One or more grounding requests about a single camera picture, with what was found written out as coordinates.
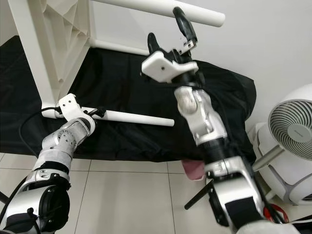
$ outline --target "white metal frame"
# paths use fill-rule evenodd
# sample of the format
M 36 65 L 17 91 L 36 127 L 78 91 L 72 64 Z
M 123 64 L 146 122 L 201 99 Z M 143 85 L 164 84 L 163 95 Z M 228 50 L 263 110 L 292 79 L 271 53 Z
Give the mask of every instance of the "white metal frame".
M 89 0 L 8 1 L 42 108 L 57 106 L 58 101 L 67 95 L 90 47 L 148 55 L 146 50 L 92 38 Z M 96 1 L 169 17 L 174 17 L 172 10 L 179 6 L 191 21 L 216 27 L 222 26 L 225 20 L 222 13 L 175 0 Z M 43 114 L 50 118 L 59 117 L 53 110 Z M 116 113 L 111 112 L 111 116 L 116 116 Z M 137 122 L 137 117 L 127 115 L 132 122 Z

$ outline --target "white plastic bracket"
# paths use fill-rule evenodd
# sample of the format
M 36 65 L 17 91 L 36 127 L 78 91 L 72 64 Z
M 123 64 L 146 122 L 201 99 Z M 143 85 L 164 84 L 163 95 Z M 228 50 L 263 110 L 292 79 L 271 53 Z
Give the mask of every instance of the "white plastic bracket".
M 67 121 L 75 118 L 86 119 L 90 123 L 90 134 L 92 134 L 96 128 L 96 123 L 91 116 L 82 111 L 75 97 L 76 96 L 73 94 L 68 94 L 58 101 L 60 109 L 62 110 L 62 115 Z
M 161 51 L 154 52 L 142 63 L 142 72 L 158 82 L 170 83 L 178 75 L 188 72 L 198 71 L 196 62 L 179 64 L 169 61 Z

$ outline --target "red object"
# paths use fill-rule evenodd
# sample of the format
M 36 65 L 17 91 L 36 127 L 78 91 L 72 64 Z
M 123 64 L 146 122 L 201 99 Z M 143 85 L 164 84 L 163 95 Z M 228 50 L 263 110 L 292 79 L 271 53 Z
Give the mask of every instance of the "red object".
M 271 206 L 273 207 L 273 209 L 275 209 L 277 212 L 280 212 L 283 214 L 283 218 L 284 218 L 284 221 L 285 223 L 289 223 L 289 219 L 288 219 L 288 216 L 286 214 L 286 212 L 280 208 L 279 206 L 275 205 L 275 204 L 271 204 Z M 270 212 L 268 210 L 268 208 L 263 208 L 263 215 L 271 222 L 274 222 L 274 220 L 272 219 L 271 215 L 270 215 Z

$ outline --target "white wall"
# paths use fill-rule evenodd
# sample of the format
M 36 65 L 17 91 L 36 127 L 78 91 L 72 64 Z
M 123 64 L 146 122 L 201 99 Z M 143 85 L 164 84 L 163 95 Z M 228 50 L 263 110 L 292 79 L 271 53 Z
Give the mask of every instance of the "white wall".
M 8 0 L 0 0 L 0 45 L 17 34 Z
M 183 1 L 225 13 L 221 28 L 193 24 L 198 46 L 192 54 L 255 81 L 257 102 L 247 129 L 266 121 L 289 91 L 312 83 L 311 0 Z M 154 32 L 167 50 L 184 41 L 173 18 L 92 1 L 90 7 L 98 39 L 147 49 L 147 35 Z

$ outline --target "fan grille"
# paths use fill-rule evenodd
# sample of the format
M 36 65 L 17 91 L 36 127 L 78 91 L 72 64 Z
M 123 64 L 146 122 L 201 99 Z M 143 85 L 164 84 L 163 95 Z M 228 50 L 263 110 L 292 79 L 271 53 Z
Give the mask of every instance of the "fan grille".
M 274 138 L 291 153 L 312 160 L 312 103 L 288 101 L 278 105 L 271 113 L 270 130 Z M 305 130 L 307 140 L 295 140 L 289 129 L 298 126 Z

